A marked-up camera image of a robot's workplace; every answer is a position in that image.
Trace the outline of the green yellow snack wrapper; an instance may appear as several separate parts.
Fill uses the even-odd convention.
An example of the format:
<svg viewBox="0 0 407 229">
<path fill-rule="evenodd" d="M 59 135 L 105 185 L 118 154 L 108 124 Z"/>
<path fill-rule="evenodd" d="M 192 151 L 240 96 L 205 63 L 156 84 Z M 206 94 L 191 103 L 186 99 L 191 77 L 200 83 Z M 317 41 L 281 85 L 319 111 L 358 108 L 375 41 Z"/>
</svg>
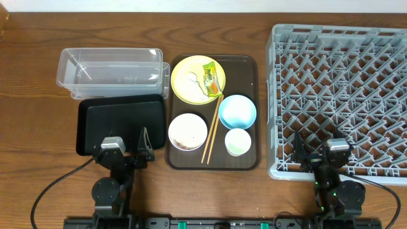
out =
<svg viewBox="0 0 407 229">
<path fill-rule="evenodd" d="M 219 97 L 222 92 L 217 78 L 215 63 L 209 62 L 208 64 L 203 65 L 203 71 L 203 83 L 207 90 L 207 95 L 209 97 Z"/>
</svg>

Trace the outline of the white tissue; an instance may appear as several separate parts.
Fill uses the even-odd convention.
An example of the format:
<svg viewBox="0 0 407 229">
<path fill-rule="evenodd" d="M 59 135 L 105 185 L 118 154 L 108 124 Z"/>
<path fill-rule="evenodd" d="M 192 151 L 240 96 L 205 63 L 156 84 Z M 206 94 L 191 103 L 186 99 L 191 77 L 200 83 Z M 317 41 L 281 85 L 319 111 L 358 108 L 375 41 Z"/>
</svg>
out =
<svg viewBox="0 0 407 229">
<path fill-rule="evenodd" d="M 204 91 L 202 90 L 198 80 L 197 80 L 197 76 L 195 73 L 193 72 L 189 72 L 188 73 L 188 79 L 192 82 L 192 84 L 194 84 L 194 86 L 197 88 L 197 90 L 199 91 L 199 94 L 203 97 L 206 96 L 206 94 L 204 93 Z"/>
</svg>

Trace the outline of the white bowl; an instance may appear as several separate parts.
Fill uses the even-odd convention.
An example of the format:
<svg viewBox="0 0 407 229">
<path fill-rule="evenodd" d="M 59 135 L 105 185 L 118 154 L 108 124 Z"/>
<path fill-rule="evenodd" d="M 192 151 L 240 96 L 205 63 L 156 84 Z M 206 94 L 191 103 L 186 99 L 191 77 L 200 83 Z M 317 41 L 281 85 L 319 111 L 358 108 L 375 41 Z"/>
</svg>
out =
<svg viewBox="0 0 407 229">
<path fill-rule="evenodd" d="M 175 117 L 168 130 L 171 144 L 181 151 L 198 149 L 207 139 L 206 122 L 197 114 L 184 113 Z"/>
</svg>

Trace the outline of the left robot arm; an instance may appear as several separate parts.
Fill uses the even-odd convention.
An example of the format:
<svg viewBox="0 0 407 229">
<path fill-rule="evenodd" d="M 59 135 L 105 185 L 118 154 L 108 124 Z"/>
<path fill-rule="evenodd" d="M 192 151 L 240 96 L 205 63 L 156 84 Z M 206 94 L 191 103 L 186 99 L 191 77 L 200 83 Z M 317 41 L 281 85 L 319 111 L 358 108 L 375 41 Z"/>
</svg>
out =
<svg viewBox="0 0 407 229">
<path fill-rule="evenodd" d="M 155 160 L 146 127 L 141 128 L 135 153 L 127 156 L 121 137 L 106 137 L 95 162 L 110 171 L 109 177 L 99 179 L 92 188 L 95 201 L 94 228 L 138 228 L 140 223 L 129 211 L 134 171 L 145 169 Z"/>
</svg>

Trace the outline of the white cup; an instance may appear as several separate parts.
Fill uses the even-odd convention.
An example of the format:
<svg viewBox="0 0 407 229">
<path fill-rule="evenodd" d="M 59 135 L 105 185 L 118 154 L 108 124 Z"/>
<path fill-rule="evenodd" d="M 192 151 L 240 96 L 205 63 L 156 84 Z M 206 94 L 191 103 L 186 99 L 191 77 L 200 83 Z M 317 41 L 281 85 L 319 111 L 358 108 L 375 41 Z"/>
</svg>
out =
<svg viewBox="0 0 407 229">
<path fill-rule="evenodd" d="M 231 156 L 241 156 L 249 151 L 251 137 L 244 129 L 234 128 L 228 131 L 224 143 Z"/>
</svg>

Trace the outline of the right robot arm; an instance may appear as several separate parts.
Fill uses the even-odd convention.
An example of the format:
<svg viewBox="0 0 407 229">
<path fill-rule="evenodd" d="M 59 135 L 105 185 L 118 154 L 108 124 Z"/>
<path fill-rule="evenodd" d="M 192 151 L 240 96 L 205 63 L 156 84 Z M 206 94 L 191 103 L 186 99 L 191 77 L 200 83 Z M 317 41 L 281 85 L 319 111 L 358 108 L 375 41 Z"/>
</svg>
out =
<svg viewBox="0 0 407 229">
<path fill-rule="evenodd" d="M 362 213 L 366 189 L 363 184 L 340 179 L 339 169 L 348 164 L 353 146 L 338 130 L 323 141 L 319 153 L 309 153 L 299 132 L 294 133 L 291 160 L 300 164 L 303 172 L 312 172 L 315 178 L 315 199 L 322 209 L 316 215 L 316 228 L 354 226 L 352 222 Z"/>
</svg>

